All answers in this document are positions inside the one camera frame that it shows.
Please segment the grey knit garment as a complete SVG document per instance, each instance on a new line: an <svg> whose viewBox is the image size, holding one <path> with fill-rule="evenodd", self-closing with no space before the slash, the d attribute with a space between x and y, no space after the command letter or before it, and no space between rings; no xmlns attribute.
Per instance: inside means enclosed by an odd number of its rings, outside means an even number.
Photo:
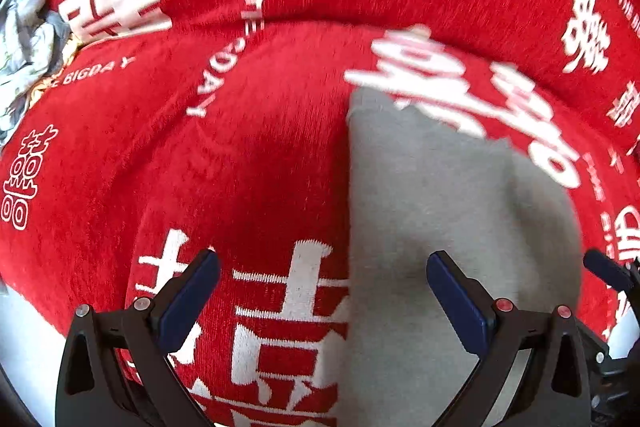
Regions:
<svg viewBox="0 0 640 427"><path fill-rule="evenodd" d="M506 141L484 141L384 93L356 90L350 143L350 314L342 426L428 426L475 365L428 288L446 251L518 307L576 307L582 243L570 196Z"/></svg>

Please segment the grey patterned clothes pile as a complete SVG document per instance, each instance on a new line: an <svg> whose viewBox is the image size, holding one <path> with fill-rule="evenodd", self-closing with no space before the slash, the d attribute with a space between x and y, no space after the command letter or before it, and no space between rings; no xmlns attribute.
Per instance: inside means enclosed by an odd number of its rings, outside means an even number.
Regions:
<svg viewBox="0 0 640 427"><path fill-rule="evenodd" d="M70 25L47 0L1 3L1 144L53 87L80 47Z"/></svg>

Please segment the red printed blanket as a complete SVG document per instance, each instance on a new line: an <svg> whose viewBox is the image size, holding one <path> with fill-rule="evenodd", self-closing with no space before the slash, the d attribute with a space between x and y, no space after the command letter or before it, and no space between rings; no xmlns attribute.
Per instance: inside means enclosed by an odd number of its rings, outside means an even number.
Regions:
<svg viewBox="0 0 640 427"><path fill-rule="evenodd" d="M53 0L82 48L1 154L1 276L80 305L221 274L168 361L217 426L341 426L350 98L503 140L570 196L582 254L639 254L639 0ZM612 339L627 298L582 265Z"/></svg>

